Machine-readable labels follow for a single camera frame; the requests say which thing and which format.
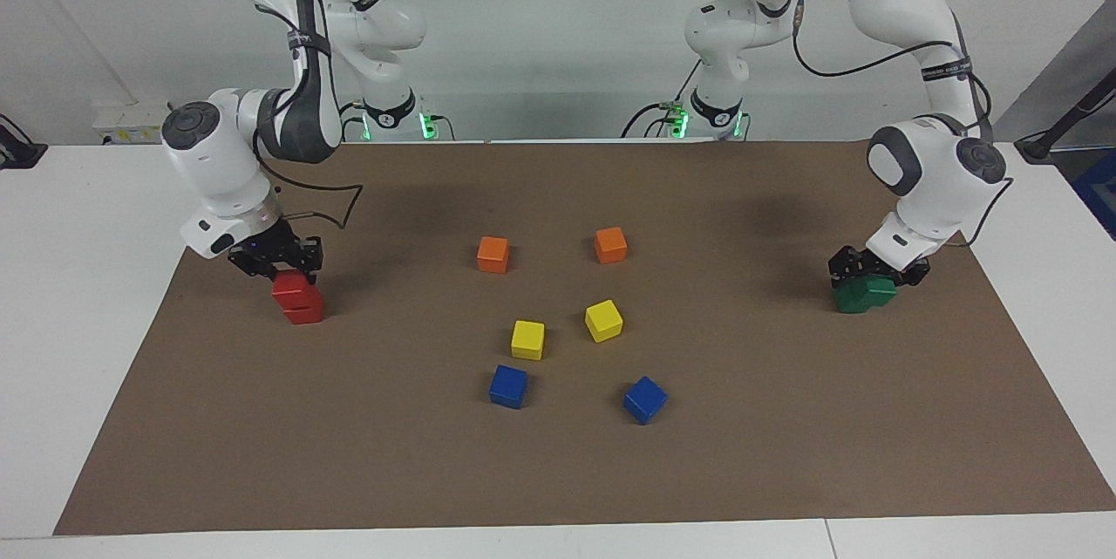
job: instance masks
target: white wall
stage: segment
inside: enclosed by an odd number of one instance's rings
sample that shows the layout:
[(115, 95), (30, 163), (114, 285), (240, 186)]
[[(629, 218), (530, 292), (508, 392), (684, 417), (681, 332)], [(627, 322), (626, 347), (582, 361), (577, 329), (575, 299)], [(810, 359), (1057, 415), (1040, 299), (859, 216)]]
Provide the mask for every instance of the white wall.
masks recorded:
[[(607, 137), (635, 107), (673, 97), (693, 62), (683, 20), (708, 0), (415, 2), (430, 36), (405, 59), (462, 137)], [(951, 2), (1002, 110), (1104, 0)], [(247, 0), (0, 3), (0, 109), (48, 142), (94, 141), (94, 99), (183, 103), (290, 81), (283, 28)], [(802, 46), (826, 69), (889, 51), (855, 30), (845, 0), (810, 0)], [(810, 77), (786, 42), (749, 61), (757, 137), (862, 137), (925, 107), (912, 59), (845, 79)], [(339, 86), (355, 97), (350, 78)]]

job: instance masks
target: green cube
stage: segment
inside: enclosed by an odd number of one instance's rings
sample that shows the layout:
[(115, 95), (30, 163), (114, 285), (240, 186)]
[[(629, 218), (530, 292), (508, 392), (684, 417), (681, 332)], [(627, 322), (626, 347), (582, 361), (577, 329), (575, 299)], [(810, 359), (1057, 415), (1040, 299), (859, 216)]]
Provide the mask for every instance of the green cube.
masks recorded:
[(862, 276), (848, 278), (834, 289), (834, 301), (843, 314), (868, 312), (873, 306), (887, 306), (897, 291), (892, 278)]

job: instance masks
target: red cube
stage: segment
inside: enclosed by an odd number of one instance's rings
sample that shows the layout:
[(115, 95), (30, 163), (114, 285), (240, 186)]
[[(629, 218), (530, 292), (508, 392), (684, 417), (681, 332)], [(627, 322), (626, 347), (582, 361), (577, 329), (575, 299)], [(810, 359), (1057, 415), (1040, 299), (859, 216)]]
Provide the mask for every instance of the red cube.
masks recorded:
[(318, 324), (323, 319), (321, 293), (300, 270), (280, 270), (271, 286), (271, 297), (279, 301), (283, 315), (295, 326)]

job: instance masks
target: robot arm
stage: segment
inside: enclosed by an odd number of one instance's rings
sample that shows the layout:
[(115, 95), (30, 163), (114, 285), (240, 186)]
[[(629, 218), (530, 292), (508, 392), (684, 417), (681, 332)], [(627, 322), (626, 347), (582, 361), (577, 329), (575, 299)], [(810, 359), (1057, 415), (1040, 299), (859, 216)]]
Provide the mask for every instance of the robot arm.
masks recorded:
[[(208, 102), (189, 103), (166, 118), (164, 147), (203, 201), (181, 232), (200, 256), (229, 252), (249, 276), (275, 278), (275, 264), (286, 263), (314, 281), (321, 266), (320, 240), (296, 237), (259, 158), (326, 161), (343, 134), (334, 89), (335, 51), (417, 46), (422, 37), (414, 26), (423, 32), (425, 27), (421, 18), (402, 19), (400, 7), (388, 0), (253, 1), (290, 27), (295, 83), (289, 89), (217, 90)], [(362, 83), (365, 79), (382, 83), (379, 77), (363, 77)]]
[[(740, 55), (796, 36), (804, 2), (792, 8), (793, 0), (723, 0), (691, 15), (686, 39), (703, 62), (689, 103), (691, 126), (699, 134), (732, 137), (748, 78)], [(873, 273), (915, 285), (925, 273), (906, 272), (916, 264), (929, 270), (924, 258), (988, 206), (1006, 163), (991, 145), (972, 61), (945, 0), (849, 0), (849, 7), (865, 35), (917, 58), (931, 113), (885, 126), (869, 142), (869, 168), (899, 202), (869, 238), (867, 252), (846, 249), (835, 258), (834, 282)]]

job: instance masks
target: white table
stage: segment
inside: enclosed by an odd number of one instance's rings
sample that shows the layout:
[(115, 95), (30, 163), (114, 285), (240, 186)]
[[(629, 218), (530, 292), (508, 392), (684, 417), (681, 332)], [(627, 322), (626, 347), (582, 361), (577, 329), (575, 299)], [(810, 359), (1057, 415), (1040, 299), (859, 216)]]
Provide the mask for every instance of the white table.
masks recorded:
[[(1003, 150), (1017, 184), (974, 250), (1114, 484), (1116, 242), (1056, 170)], [(55, 146), (0, 174), (0, 557), (1116, 557), (1116, 513), (47, 539), (195, 204), (158, 146)]]

